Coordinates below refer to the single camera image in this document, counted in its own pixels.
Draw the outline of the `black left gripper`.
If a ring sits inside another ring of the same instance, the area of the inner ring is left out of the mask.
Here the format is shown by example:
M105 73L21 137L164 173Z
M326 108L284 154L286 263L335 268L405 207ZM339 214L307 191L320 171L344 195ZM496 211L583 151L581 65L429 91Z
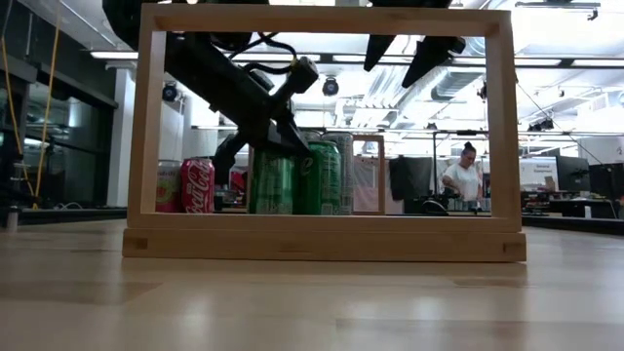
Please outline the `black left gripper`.
M239 132L227 136L213 157L214 184L229 183L236 154L247 144L255 147L291 147L298 156L308 156L308 142L293 122L289 103L293 95L290 83L271 94L255 80L236 83L226 99L226 116Z

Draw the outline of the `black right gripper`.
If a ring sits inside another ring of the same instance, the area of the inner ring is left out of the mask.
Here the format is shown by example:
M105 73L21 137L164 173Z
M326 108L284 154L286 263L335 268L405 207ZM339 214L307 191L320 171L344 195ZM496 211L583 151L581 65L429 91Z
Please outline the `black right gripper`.
M448 8L453 0L369 0L373 7ZM370 72L385 55L395 40L395 35L371 34L367 45L364 69ZM451 58L461 54L466 47L462 37L426 36L417 44L415 56L403 79L407 89L428 72Z

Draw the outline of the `green soda can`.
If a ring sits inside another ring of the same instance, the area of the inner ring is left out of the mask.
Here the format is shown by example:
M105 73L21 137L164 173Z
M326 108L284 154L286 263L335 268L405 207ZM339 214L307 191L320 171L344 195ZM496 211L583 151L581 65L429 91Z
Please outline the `green soda can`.
M293 158L257 149L253 153L250 213L291 215L293 174Z
M332 141L308 143L310 153L296 162L296 215L339 215L341 155Z

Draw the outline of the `dark can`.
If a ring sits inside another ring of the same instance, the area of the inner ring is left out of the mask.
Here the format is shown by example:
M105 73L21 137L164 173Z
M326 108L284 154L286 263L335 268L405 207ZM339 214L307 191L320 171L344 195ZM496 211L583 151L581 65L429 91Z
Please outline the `dark can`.
M354 136L347 132L326 132L322 134L322 140L334 142L341 156L340 214L351 215L354 198Z

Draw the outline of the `wooden slatted shelf rack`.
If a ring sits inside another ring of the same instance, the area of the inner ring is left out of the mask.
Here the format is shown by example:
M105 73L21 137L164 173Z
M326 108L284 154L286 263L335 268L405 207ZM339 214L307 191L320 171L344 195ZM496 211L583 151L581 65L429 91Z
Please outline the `wooden slatted shelf rack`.
M490 216L161 214L155 209L159 88L170 31L482 36L486 40ZM266 5L141 9L126 257L518 262L522 230L513 26L500 10Z

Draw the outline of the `red Coca-Cola can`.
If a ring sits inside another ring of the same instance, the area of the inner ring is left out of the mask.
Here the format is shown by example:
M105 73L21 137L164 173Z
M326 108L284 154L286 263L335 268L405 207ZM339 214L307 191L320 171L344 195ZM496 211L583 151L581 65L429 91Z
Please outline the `red Coca-Cola can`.
M188 214L214 211L215 168L209 158L189 158L181 166L181 204Z

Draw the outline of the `white and pink soda can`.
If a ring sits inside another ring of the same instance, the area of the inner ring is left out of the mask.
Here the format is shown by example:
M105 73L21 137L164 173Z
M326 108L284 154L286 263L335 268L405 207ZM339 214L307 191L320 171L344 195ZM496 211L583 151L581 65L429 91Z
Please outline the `white and pink soda can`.
M181 212L181 162L160 160L157 172L156 211Z

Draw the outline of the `black cloth panel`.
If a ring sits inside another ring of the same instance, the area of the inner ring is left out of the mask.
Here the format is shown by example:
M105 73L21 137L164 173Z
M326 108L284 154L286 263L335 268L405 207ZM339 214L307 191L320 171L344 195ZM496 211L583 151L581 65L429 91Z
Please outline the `black cloth panel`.
M424 202L432 194L433 160L399 156L389 161L388 170L392 199L404 203L405 214L423 214Z

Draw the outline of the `standing person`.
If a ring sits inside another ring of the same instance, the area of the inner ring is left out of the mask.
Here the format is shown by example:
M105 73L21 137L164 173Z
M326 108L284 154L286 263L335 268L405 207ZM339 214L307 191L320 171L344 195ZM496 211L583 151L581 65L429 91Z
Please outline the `standing person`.
M445 188L452 190L469 210L481 207L483 179L475 165L476 148L467 141L459 159L450 165L442 176Z

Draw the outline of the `white sign board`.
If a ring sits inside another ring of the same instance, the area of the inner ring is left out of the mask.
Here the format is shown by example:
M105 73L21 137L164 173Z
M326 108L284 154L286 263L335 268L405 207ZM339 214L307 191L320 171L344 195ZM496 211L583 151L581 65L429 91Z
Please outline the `white sign board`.
M523 191L557 191L558 171L555 157L533 157L520 160L520 186Z

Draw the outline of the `black monitor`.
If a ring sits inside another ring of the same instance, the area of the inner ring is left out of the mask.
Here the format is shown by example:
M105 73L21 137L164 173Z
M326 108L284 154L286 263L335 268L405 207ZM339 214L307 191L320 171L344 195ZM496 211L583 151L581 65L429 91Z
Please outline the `black monitor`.
M591 192L610 200L624 198L624 163L589 167Z
M589 162L584 158L557 156L557 176L560 191L590 191Z

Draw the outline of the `long ceiling light rail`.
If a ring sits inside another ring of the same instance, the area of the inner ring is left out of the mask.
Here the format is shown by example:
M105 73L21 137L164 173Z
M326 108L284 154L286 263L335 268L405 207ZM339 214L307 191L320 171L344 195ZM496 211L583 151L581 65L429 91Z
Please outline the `long ceiling light rail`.
M90 51L94 59L137 60L138 53L125 51ZM363 64L364 55L309 54L308 57L320 64ZM277 53L242 53L233 58L235 62L278 63L287 62L291 54ZM562 68L562 69L624 69L624 58L514 58L519 68ZM485 57L451 57L443 62L444 66L485 67Z

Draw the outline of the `silver ventilation duct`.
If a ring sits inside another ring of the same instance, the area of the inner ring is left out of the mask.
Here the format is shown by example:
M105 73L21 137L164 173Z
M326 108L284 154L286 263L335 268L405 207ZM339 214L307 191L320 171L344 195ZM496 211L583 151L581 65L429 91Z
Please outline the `silver ventilation duct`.
M442 79L432 88L430 95L432 100L448 101L464 88L481 78L483 72L477 71L447 71Z

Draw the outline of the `black aluminium table frame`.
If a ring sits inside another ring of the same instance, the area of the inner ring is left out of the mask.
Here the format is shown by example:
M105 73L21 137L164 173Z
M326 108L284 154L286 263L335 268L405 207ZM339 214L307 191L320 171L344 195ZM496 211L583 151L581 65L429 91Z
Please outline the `black aluminium table frame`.
M125 209L30 210L19 213L19 224L34 225L62 222L125 219ZM586 232L624 237L624 220L584 217L555 217L524 215L523 226Z

